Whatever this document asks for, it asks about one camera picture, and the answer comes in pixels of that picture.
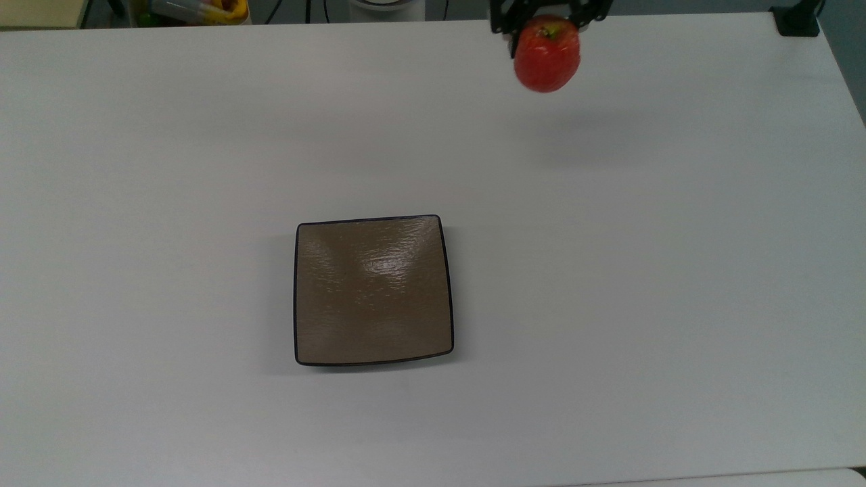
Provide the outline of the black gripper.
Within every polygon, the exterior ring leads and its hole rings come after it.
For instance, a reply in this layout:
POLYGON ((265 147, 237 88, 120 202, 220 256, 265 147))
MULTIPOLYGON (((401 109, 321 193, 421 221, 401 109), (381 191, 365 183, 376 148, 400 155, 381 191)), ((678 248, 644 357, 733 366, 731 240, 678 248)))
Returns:
POLYGON ((514 59, 525 18, 540 15, 559 18, 571 16, 571 22, 579 30, 585 30, 591 22, 606 19, 613 3, 613 0, 490 1, 490 31, 506 41, 508 55, 514 59))

